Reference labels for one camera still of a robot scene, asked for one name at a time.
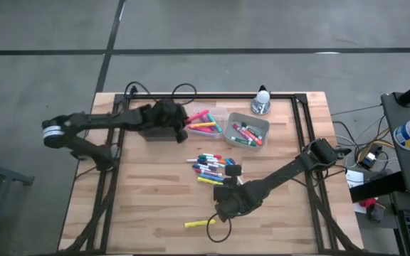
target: concrete floor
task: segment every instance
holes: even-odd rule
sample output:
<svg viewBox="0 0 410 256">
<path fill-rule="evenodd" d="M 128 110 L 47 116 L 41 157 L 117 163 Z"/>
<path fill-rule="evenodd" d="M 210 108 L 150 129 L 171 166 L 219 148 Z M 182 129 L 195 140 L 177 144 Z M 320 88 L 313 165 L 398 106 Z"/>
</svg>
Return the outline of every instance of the concrete floor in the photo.
<svg viewBox="0 0 410 256">
<path fill-rule="evenodd" d="M 105 49 L 118 0 L 0 0 L 0 50 Z M 410 47 L 410 0 L 131 0 L 115 48 Z M 0 164 L 34 175 L 14 186 L 0 255 L 54 252 L 77 162 L 44 147 L 41 122 L 89 111 L 101 55 L 0 56 Z M 410 53 L 113 56 L 104 92 L 131 80 L 151 91 L 325 91 L 331 112 L 410 88 Z M 382 109 L 336 116 L 357 135 Z M 376 127 L 362 136 L 374 136 Z M 341 127 L 337 133 L 346 135 Z M 362 225 L 367 249 L 396 252 L 389 229 Z"/>
</svg>

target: clear plastic container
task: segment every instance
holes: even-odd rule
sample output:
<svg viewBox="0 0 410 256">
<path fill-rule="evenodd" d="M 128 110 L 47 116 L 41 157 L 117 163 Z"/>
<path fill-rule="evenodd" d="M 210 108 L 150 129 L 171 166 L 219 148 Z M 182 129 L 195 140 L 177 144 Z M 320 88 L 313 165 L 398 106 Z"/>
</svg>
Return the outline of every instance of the clear plastic container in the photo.
<svg viewBox="0 0 410 256">
<path fill-rule="evenodd" d="M 233 128 L 233 124 L 237 124 L 238 126 L 241 126 L 242 122 L 246 123 L 248 127 L 250 127 L 251 129 L 254 129 L 259 135 L 262 136 L 261 146 L 245 145 L 240 142 L 235 142 L 231 139 L 231 137 L 235 137 L 235 138 L 246 140 L 246 138 L 243 137 L 239 131 Z M 256 117 L 251 117 L 251 116 L 240 114 L 237 112 L 232 112 L 230 116 L 228 117 L 227 125 L 224 130 L 224 140 L 230 145 L 239 146 L 245 149 L 258 151 L 258 150 L 261 150 L 262 147 L 267 144 L 269 130 L 270 130 L 270 122 L 268 122 L 267 120 L 259 119 Z"/>
<path fill-rule="evenodd" d="M 215 105 L 192 102 L 184 106 L 186 113 L 189 117 L 200 113 L 204 110 L 208 110 L 209 114 L 213 117 L 214 121 L 218 124 L 218 127 L 207 127 L 212 129 L 211 132 L 202 132 L 196 129 L 192 129 L 189 126 L 186 127 L 186 131 L 190 136 L 199 135 L 201 137 L 210 137 L 212 139 L 222 139 L 224 137 L 224 128 L 226 127 L 228 119 L 228 110 L 225 107 L 217 107 Z M 212 122 L 209 119 L 209 116 L 206 114 L 201 118 L 195 119 L 192 121 L 192 124 L 199 124 L 203 122 Z"/>
</svg>

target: yellow marker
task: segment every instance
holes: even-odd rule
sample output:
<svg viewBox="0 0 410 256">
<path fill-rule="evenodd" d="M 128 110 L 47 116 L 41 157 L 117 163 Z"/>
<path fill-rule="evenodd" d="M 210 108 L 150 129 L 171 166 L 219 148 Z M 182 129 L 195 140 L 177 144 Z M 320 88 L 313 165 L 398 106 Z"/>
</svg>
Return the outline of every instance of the yellow marker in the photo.
<svg viewBox="0 0 410 256">
<path fill-rule="evenodd" d="M 190 124 L 189 127 L 197 128 L 197 127 L 210 127 L 216 126 L 216 122 L 208 122 L 208 123 L 200 123 L 200 124 Z"/>
<path fill-rule="evenodd" d="M 222 182 L 218 182 L 218 181 L 211 181 L 207 178 L 202 178 L 202 177 L 197 177 L 197 181 L 201 181 L 201 182 L 205 182 L 205 183 L 210 183 L 213 185 L 223 185 Z"/>
<path fill-rule="evenodd" d="M 185 223 L 184 227 L 185 228 L 190 228 L 190 227 L 196 227 L 196 226 L 200 226 L 200 225 L 206 225 L 208 221 L 207 220 L 200 220 L 200 221 L 194 221 L 192 223 Z M 216 221 L 214 219 L 210 220 L 210 224 L 214 224 L 216 223 Z"/>
</svg>

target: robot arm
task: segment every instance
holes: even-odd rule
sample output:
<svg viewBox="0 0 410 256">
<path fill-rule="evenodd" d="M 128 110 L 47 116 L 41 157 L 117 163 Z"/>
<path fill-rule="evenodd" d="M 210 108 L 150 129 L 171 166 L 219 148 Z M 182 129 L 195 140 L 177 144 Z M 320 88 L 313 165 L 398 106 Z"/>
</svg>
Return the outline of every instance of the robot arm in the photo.
<svg viewBox="0 0 410 256">
<path fill-rule="evenodd" d="M 177 142 L 187 139 L 184 131 L 187 119 L 183 106 L 172 100 L 159 100 L 152 107 L 145 105 L 117 114 L 75 113 L 61 115 L 42 122 L 43 143 L 54 149 L 67 147 L 71 154 L 89 156 L 96 163 L 98 171 L 107 171 L 115 166 L 109 146 L 94 145 L 77 134 L 86 129 L 120 128 L 128 131 L 143 131 L 155 127 L 171 127 Z"/>
<path fill-rule="evenodd" d="M 342 155 L 338 156 L 337 152 L 328 144 L 327 140 L 317 139 L 309 143 L 303 149 L 302 153 L 295 157 L 295 160 L 263 179 L 248 181 L 243 185 L 237 185 L 234 177 L 225 179 L 224 185 L 214 186 L 213 193 L 214 200 L 216 201 L 216 213 L 223 222 L 235 217 L 248 215 L 262 205 L 263 199 L 266 198 L 274 188 L 277 188 L 304 171 L 324 171 L 334 166 L 336 160 L 341 157 Z M 241 174 L 240 166 L 232 166 L 231 168 L 231 170 L 230 168 L 228 170 L 226 167 L 226 175 L 235 176 Z M 311 202 L 315 204 L 345 249 L 360 250 L 357 246 L 353 245 L 350 239 L 342 232 L 319 197 L 315 193 L 314 195 L 313 198 L 310 198 Z"/>
</svg>

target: wooden table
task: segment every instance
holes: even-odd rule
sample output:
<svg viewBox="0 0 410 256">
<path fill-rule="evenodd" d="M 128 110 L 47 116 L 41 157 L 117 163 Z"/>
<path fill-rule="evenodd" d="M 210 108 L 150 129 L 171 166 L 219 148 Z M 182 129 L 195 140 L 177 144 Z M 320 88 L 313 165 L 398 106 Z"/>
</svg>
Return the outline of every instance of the wooden table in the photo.
<svg viewBox="0 0 410 256">
<path fill-rule="evenodd" d="M 92 113 L 111 112 L 114 93 L 98 93 Z M 325 93 L 307 92 L 317 138 L 336 145 L 335 131 Z M 229 112 L 253 115 L 249 100 L 197 100 Z M 268 143 L 259 152 L 231 146 L 221 140 L 190 135 L 182 144 L 146 142 L 136 132 L 126 132 L 117 193 L 112 214 L 108 253 L 311 253 L 317 252 L 306 189 L 289 181 L 271 192 L 263 205 L 248 216 L 234 218 L 230 238 L 211 242 L 205 227 L 184 228 L 185 222 L 206 220 L 213 213 L 212 185 L 199 183 L 185 159 L 211 152 L 232 157 L 244 170 L 243 179 L 263 178 L 299 154 L 292 105 L 272 100 L 271 111 L 258 116 L 270 122 Z M 152 103 L 133 100 L 130 107 Z M 308 143 L 306 128 L 303 129 Z M 107 130 L 92 130 L 87 139 L 103 144 Z M 93 167 L 84 161 L 78 174 Z M 330 169 L 330 173 L 340 168 Z M 74 184 L 59 249 L 66 248 L 89 221 L 93 209 L 98 172 L 80 177 Z M 304 174 L 297 176 L 305 180 Z M 332 214 L 353 243 L 362 247 L 357 220 L 344 174 L 326 180 Z M 325 222 L 322 233 L 328 245 Z M 98 228 L 97 239 L 100 239 Z M 211 226 L 211 235 L 222 238 L 228 223 Z"/>
</svg>

